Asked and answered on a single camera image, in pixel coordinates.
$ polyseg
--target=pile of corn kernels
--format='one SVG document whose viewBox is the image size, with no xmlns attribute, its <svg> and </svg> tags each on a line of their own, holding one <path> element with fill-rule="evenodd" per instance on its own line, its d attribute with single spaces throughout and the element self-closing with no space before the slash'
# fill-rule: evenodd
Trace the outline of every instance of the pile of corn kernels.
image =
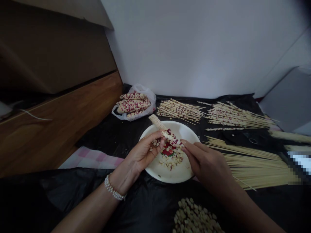
<svg viewBox="0 0 311 233">
<path fill-rule="evenodd" d="M 180 148 L 172 149 L 175 153 L 172 156 L 162 155 L 162 159 L 160 159 L 159 164 L 162 166 L 166 166 L 170 171 L 177 167 L 183 161 L 183 153 Z"/>
<path fill-rule="evenodd" d="M 160 144 L 160 141 L 159 140 L 154 140 L 153 142 L 153 145 L 154 146 L 158 146 Z M 167 152 L 169 150 L 172 150 L 174 152 L 173 155 L 171 156 L 167 156 L 167 155 L 164 155 L 162 154 L 162 152 L 166 150 Z M 163 165 L 163 166 L 166 166 L 170 171 L 172 169 L 174 169 L 175 167 L 177 167 L 179 164 L 181 164 L 181 162 L 183 161 L 183 151 L 181 151 L 180 148 L 175 148 L 174 146 L 172 145 L 168 145 L 167 147 L 164 147 L 160 153 L 162 154 L 162 157 L 159 159 L 159 164 L 160 165 Z"/>
<path fill-rule="evenodd" d="M 182 199 L 178 202 L 180 207 L 174 217 L 175 229 L 173 233 L 225 233 L 216 221 L 215 214 L 206 208 L 196 205 L 192 198 Z"/>
</svg>

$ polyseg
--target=wrist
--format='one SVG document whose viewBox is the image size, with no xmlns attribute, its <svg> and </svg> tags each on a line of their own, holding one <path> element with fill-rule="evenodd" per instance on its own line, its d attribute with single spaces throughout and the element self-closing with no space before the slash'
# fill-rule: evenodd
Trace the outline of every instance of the wrist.
<svg viewBox="0 0 311 233">
<path fill-rule="evenodd" d="M 140 173 L 134 161 L 126 159 L 109 176 L 111 186 L 121 195 L 126 195 Z"/>
</svg>

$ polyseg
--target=wooden furniture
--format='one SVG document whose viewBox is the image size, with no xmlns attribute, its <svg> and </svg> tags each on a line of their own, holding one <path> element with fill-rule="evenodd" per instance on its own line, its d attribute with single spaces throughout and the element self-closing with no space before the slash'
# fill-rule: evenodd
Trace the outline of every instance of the wooden furniture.
<svg viewBox="0 0 311 233">
<path fill-rule="evenodd" d="M 118 72 L 0 123 L 0 177 L 57 169 L 122 94 Z"/>
</svg>

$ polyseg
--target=white plate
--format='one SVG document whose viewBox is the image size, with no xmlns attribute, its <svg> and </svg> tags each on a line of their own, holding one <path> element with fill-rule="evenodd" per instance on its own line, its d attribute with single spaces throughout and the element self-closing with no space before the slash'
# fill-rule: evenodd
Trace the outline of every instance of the white plate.
<svg viewBox="0 0 311 233">
<path fill-rule="evenodd" d="M 186 125 L 176 122 L 176 121 L 162 121 L 162 123 L 169 129 L 172 133 L 175 134 L 177 139 L 186 139 L 191 143 L 200 142 L 198 136 Z M 140 139 L 144 136 L 157 131 L 155 125 L 149 126 L 141 135 Z M 146 171 L 153 178 L 160 180 L 165 183 L 181 183 L 186 180 L 191 179 L 194 174 L 191 170 L 190 162 L 185 153 L 183 153 L 183 161 L 181 164 L 171 171 L 159 164 L 160 159 L 162 158 L 161 153 L 159 153 L 152 163 L 146 168 Z"/>
</svg>

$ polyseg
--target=pearl bracelet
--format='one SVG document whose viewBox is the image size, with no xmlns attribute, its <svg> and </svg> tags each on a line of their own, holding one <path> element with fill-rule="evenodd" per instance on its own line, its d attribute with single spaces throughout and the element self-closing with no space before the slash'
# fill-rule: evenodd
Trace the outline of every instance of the pearl bracelet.
<svg viewBox="0 0 311 233">
<path fill-rule="evenodd" d="M 122 201 L 124 200 L 125 201 L 125 196 L 122 196 L 120 193 L 118 193 L 116 190 L 113 189 L 113 187 L 111 186 L 110 184 L 110 181 L 109 181 L 109 176 L 111 175 L 111 173 L 109 175 L 106 176 L 105 178 L 105 187 L 108 189 L 108 191 L 110 193 L 112 193 L 113 197 L 119 201 Z"/>
</svg>

